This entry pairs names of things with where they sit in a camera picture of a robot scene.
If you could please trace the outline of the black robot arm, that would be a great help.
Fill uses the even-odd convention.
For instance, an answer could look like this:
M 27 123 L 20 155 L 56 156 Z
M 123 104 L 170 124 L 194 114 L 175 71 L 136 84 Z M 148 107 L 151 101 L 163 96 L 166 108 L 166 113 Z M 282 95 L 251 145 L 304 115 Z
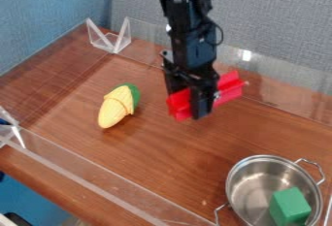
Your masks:
M 190 117 L 213 110 L 219 75 L 217 59 L 219 25 L 207 17 L 211 0 L 159 0 L 167 18 L 171 50 L 163 51 L 163 74 L 168 96 L 189 91 Z

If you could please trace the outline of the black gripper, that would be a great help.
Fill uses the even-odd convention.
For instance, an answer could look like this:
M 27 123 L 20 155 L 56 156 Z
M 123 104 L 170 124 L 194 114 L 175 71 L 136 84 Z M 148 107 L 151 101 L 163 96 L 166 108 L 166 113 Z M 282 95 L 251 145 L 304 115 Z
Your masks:
M 175 63 L 170 50 L 162 50 L 160 56 L 167 93 L 174 94 L 190 88 L 191 117 L 199 119 L 211 112 L 214 105 L 219 75 L 213 68 L 213 61 L 187 69 Z

